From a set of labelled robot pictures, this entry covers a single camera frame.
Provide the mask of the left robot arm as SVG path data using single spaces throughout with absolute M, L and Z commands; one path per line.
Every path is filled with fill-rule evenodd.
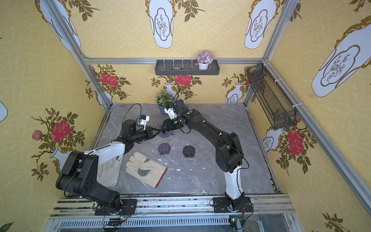
M 98 167 L 128 153 L 135 143 L 150 140 L 161 132 L 160 129 L 140 126 L 133 119 L 122 123 L 120 135 L 110 144 L 90 151 L 71 152 L 57 178 L 56 188 L 64 193 L 80 195 L 98 203 L 116 214 L 121 210 L 120 193 L 97 181 Z

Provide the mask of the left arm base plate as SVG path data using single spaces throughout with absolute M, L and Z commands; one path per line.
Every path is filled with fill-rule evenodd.
M 95 215 L 96 216 L 132 216 L 137 207 L 137 199 L 123 199 L 117 200 L 112 206 L 105 206 L 98 204 Z

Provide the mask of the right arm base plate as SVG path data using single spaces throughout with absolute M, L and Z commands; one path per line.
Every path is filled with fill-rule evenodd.
M 236 200 L 230 197 L 214 197 L 212 206 L 215 213 L 251 213 L 253 205 L 249 197 L 240 196 Z

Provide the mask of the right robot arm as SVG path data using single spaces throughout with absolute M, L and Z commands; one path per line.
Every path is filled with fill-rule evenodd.
M 169 119 L 163 122 L 163 133 L 187 126 L 190 131 L 197 131 L 215 147 L 216 163 L 225 174 L 226 198 L 233 207 L 240 205 L 244 199 L 240 174 L 244 154 L 238 135 L 218 129 L 195 109 L 179 110 L 171 107 L 165 108 L 164 112 Z

